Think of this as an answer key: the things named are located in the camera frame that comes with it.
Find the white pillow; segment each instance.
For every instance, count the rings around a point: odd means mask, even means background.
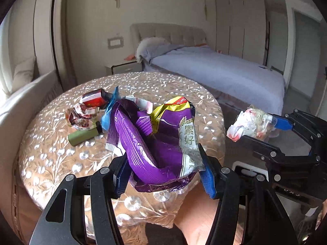
[[[164,45],[164,44],[169,44],[167,40],[164,38],[159,38],[159,37],[151,37],[151,38],[145,38],[143,39],[140,43],[139,46],[137,47],[135,57],[138,63],[141,63],[142,60],[142,53],[147,49],[148,46],[152,45]]]
[[[34,74],[35,56],[23,61],[15,67],[11,93],[32,82]]]

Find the blue plastic wrapper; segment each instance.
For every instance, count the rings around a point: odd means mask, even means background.
[[[118,87],[116,87],[114,92],[112,93],[112,97],[105,109],[106,112],[104,113],[104,115],[101,118],[101,126],[102,126],[102,129],[105,131],[109,130],[111,109],[117,100],[120,100]]]

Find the bed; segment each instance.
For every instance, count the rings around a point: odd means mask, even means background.
[[[139,23],[132,24],[130,30],[135,49],[147,37],[161,37],[177,45],[161,53],[160,50],[156,51],[150,58],[145,57],[144,71],[178,74],[202,84],[214,96],[218,95],[219,99],[226,102],[243,101],[241,109],[244,109],[245,104],[254,104],[268,113],[281,115],[283,76],[263,65],[219,54],[207,45],[195,47],[206,43],[202,29],[174,24]]]

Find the nightstand drawer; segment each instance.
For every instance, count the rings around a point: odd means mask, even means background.
[[[123,74],[132,72],[142,72],[142,65],[137,62],[126,63],[112,67],[113,74]]]

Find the purple plastic wrapper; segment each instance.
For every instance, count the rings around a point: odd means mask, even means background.
[[[181,106],[184,108],[178,111],[160,111],[152,133],[150,116],[133,101],[118,100],[114,104],[107,143],[117,146],[120,139],[133,170],[130,181],[137,191],[178,190],[197,171],[205,169],[196,143],[194,107]],[[191,138],[186,136],[190,130]]]

